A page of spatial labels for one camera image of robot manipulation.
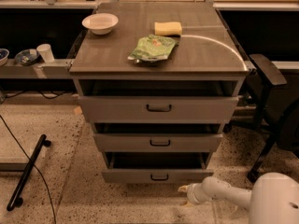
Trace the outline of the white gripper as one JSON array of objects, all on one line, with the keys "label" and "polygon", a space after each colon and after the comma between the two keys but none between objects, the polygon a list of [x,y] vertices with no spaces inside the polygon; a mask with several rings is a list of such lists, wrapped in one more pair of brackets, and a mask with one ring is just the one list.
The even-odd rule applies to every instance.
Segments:
[{"label": "white gripper", "polygon": [[208,197],[204,193],[201,183],[193,183],[189,186],[183,185],[178,188],[178,192],[187,192],[188,201],[181,204],[183,207],[191,207],[208,201]]}]

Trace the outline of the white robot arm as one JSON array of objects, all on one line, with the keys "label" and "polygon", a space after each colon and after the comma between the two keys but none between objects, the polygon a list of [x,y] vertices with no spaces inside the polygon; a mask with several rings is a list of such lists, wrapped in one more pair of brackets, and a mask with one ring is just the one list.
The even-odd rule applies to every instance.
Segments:
[{"label": "white robot arm", "polygon": [[241,189],[214,176],[178,188],[187,202],[226,200],[249,211],[249,224],[299,224],[299,184],[280,173],[261,175],[252,189]]}]

